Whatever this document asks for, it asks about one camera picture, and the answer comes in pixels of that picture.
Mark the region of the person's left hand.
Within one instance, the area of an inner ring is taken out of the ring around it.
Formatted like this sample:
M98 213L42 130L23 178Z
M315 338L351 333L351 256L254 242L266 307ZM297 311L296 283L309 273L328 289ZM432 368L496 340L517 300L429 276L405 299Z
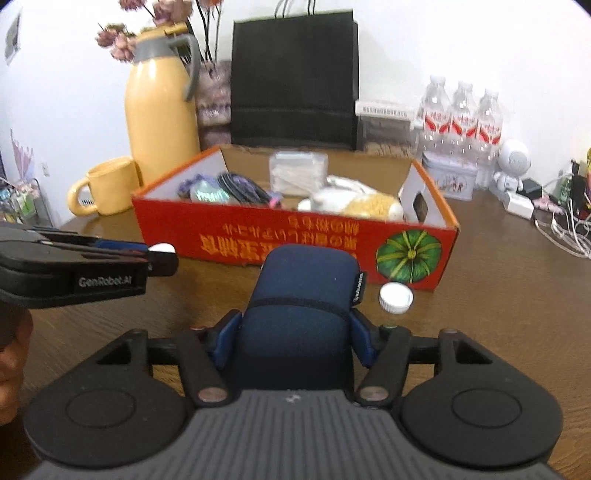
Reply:
M1 352L0 423L10 423L18 413L19 394L24 381L33 319L28 310L21 315L14 339Z

